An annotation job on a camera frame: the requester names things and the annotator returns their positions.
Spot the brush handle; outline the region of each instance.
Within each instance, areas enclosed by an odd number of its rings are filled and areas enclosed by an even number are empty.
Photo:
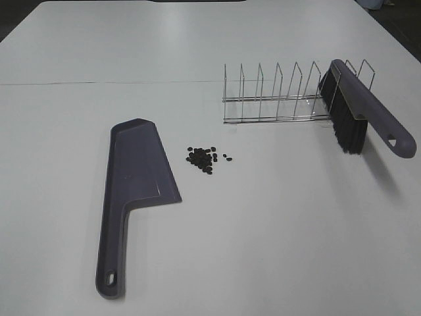
[[[414,157],[416,142],[412,135],[351,72],[348,66],[342,60],[335,59],[330,65],[330,70],[354,118],[367,120],[396,155],[402,158]]]

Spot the dustpan handle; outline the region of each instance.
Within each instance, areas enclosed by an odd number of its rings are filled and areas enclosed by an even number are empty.
[[[124,205],[115,205],[116,209],[111,209],[111,185],[107,181],[95,283],[102,297],[116,299],[124,294],[125,289],[129,211]]]

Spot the brush handle hole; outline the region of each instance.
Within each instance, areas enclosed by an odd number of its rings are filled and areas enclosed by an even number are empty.
[[[389,134],[389,135],[387,135],[387,140],[389,141],[389,144],[392,145],[392,147],[395,147],[395,145],[396,145],[396,137],[395,136]]]

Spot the pile of coffee beans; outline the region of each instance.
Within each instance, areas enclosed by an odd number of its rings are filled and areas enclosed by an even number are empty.
[[[207,174],[212,174],[213,163],[218,162],[218,154],[216,153],[216,148],[211,147],[208,149],[203,148],[192,148],[188,147],[187,151],[189,156],[186,158],[186,161],[190,162],[192,165],[195,165],[197,168],[201,169],[202,172]],[[226,154],[222,155],[226,158],[227,161],[232,161],[231,157],[227,157]]]

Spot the hand brush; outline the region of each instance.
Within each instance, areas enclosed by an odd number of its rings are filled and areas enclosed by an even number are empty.
[[[414,157],[414,138],[343,61],[332,61],[319,89],[345,153],[361,153],[369,122],[392,152]]]

